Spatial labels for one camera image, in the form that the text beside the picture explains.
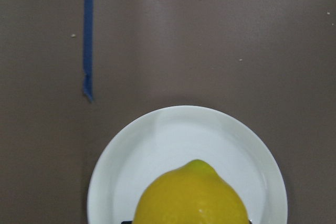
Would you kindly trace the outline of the white round plate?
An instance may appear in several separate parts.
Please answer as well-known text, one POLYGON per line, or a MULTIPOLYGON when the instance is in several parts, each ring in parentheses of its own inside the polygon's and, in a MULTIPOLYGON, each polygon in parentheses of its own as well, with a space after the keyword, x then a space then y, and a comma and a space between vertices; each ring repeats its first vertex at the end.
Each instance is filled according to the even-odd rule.
POLYGON ((263 141, 225 113, 188 105, 145 114, 110 141, 91 176, 88 222, 132 220, 152 181, 194 159, 210 164, 236 190, 252 223, 287 222, 285 183, 263 141))

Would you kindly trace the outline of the yellow lemon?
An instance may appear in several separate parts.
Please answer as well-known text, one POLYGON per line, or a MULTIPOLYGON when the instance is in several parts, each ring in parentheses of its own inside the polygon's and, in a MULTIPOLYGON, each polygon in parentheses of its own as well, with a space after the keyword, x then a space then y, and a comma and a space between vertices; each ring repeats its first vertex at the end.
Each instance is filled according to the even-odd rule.
POLYGON ((155 179, 143 192, 133 223, 249 223, 238 193, 200 159, 155 179))

